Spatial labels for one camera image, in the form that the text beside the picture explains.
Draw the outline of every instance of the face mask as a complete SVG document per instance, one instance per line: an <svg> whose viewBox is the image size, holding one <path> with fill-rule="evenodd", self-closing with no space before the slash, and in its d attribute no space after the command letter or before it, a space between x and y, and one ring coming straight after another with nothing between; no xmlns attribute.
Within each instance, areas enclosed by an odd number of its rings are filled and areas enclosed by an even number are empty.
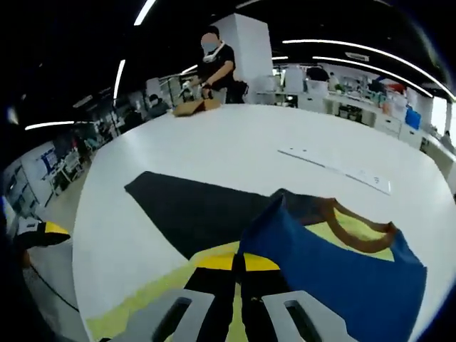
<svg viewBox="0 0 456 342"><path fill-rule="evenodd" d="M204 51L204 54L208 54L209 52L213 52L217 48L218 44L217 43L203 43L201 44L201 47Z"/></svg>

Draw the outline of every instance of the white pillar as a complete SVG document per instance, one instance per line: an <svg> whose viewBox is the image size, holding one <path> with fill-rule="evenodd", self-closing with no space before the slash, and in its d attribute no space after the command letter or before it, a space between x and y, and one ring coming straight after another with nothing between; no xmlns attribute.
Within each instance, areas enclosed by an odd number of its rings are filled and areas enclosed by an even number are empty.
<svg viewBox="0 0 456 342"><path fill-rule="evenodd" d="M147 96L151 96L152 94L157 94L159 98L163 97L162 89L160 88L160 82L158 78L151 78L147 80L145 83L145 92Z"/></svg>
<svg viewBox="0 0 456 342"><path fill-rule="evenodd" d="M417 93L416 108L413 108L419 114L421 114L421 125L424 128L431 124L432 117L432 98Z"/></svg>
<svg viewBox="0 0 456 342"><path fill-rule="evenodd" d="M445 121L445 132L450 130L451 119L452 119L452 102L447 102L447 120Z"/></svg>
<svg viewBox="0 0 456 342"><path fill-rule="evenodd" d="M272 52L268 25L262 21L232 14L214 25L221 39L234 50L235 76L250 87L248 102L254 99L257 84L264 76L272 76Z"/></svg>

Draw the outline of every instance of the white table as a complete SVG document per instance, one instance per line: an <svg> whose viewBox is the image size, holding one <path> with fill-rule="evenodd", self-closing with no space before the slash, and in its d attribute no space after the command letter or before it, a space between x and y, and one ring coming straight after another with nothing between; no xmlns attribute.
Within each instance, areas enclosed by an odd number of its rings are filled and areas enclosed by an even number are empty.
<svg viewBox="0 0 456 342"><path fill-rule="evenodd" d="M392 182L387 196L277 150L318 146ZM164 115L103 146L78 206L73 275L84 320L104 314L185 258L124 190L149 170L270 195L337 197L375 222L393 221L427 267L415 339L456 275L456 206L435 163L418 150L349 120L267 105L225 105L191 118Z"/></svg>
<svg viewBox="0 0 456 342"><path fill-rule="evenodd" d="M451 153L436 137L422 130L421 134L429 142L425 147L427 155L435 161L447 180L451 192L456 194L456 155Z"/></svg>

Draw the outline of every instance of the blue container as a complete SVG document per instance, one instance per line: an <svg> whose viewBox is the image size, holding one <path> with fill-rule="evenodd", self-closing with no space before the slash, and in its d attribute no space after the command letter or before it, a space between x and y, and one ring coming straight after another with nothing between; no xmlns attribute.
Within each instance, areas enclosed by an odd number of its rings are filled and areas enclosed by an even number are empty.
<svg viewBox="0 0 456 342"><path fill-rule="evenodd" d="M412 108L407 108L407 114L405 115L405 123L416 130L420 129L421 114L415 112Z"/></svg>

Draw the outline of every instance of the ceiling light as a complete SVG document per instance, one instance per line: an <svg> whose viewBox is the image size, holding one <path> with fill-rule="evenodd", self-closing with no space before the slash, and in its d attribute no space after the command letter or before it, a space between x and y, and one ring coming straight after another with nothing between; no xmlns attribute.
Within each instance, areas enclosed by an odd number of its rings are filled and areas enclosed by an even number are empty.
<svg viewBox="0 0 456 342"><path fill-rule="evenodd" d="M419 91L422 91L424 94L426 94L427 96L429 96L430 98L432 98L432 94L429 93L428 91L424 90L423 88L421 88L420 86L414 84L413 82L410 82L409 80L406 80L404 77L400 77L399 75L396 75L395 73L391 73L390 71L387 71L387 70L383 70L383 69L380 69L380 68L377 68L375 66L369 66L368 64L364 64L364 63L359 63L359 62L354 62L354 61L348 61L346 59L339 59L339 58L331 58L331 57L318 57L318 56L314 56L312 57L313 59L323 59L325 61L334 61L334 62L341 62L341 63L348 63L348 64L354 64L355 66L362 66L364 68L368 68L368 69L372 69L372 70L375 70L375 71L379 71L381 73L385 73L386 75L389 75L389 76L392 76L394 78L397 78L398 80L401 80L402 82L405 82L407 84L409 84L410 86L414 87L414 88L417 88Z"/></svg>
<svg viewBox="0 0 456 342"><path fill-rule="evenodd" d="M115 85L114 85L114 100L117 98L117 92L119 91L120 77L122 76L122 71L123 71L124 66L125 66L125 59L120 61L119 69L117 70L117 76L115 78Z"/></svg>
<svg viewBox="0 0 456 342"><path fill-rule="evenodd" d="M241 9L242 7L248 6L250 4L254 4L258 1L261 1L261 0L250 0L250 1L243 2L242 4L237 5L236 9Z"/></svg>
<svg viewBox="0 0 456 342"><path fill-rule="evenodd" d="M33 130L34 128L47 127L47 126L57 126L57 125L72 125L74 121L58 121L55 123L37 123L36 125L30 125L25 128L25 130Z"/></svg>
<svg viewBox="0 0 456 342"><path fill-rule="evenodd" d="M14 107L8 107L8 109L6 110L6 118L10 123L13 123L14 125L19 124L18 115Z"/></svg>
<svg viewBox="0 0 456 342"><path fill-rule="evenodd" d="M138 14L138 17L135 20L135 26L139 26L142 24L145 16L147 16L147 13L149 13L149 10L152 8L154 5L155 0L147 0L144 4L144 6L141 8L141 12Z"/></svg>
<svg viewBox="0 0 456 342"><path fill-rule="evenodd" d="M198 67L197 64L195 64L194 66L190 66L188 69L185 69L183 72L181 72L180 74L181 75L184 75L185 73L189 73L190 71L192 71L193 69L196 69Z"/></svg>
<svg viewBox="0 0 456 342"><path fill-rule="evenodd" d="M369 46L364 46L364 45L360 45L360 44L347 43L345 41L330 41L330 40L326 40L326 39L295 39L295 40L290 40L290 41L282 41L282 43L284 43L284 44L291 44L291 43L329 43L329 44L336 44L336 45L351 46L352 48L362 48L364 50L376 52L376 53L379 53L381 55L384 55L384 56L390 57L392 59L395 59L397 61L400 61L401 63L403 63L403 64L405 64L407 66L410 66L411 68L415 69L419 73L421 73L424 76L426 76L427 78L429 78L432 82L437 84L441 89L443 89L451 97L451 99L453 101L456 101L456 96L454 96L451 93L451 91L443 83L439 82L438 79L436 79L435 77L433 77L432 75L430 75L429 73L424 71L423 69L421 69L421 68L417 67L416 65L412 64L411 62L406 61L405 59L402 59L401 57L397 57L397 56L395 56L395 55L393 55L391 53L378 50L377 48L371 48Z"/></svg>
<svg viewBox="0 0 456 342"><path fill-rule="evenodd" d="M88 101L92 100L92 95L88 95L86 96L85 98L83 98L82 100L79 100L78 102L76 102L74 105L73 105L73 108L79 108L81 107L82 105L85 105Z"/></svg>

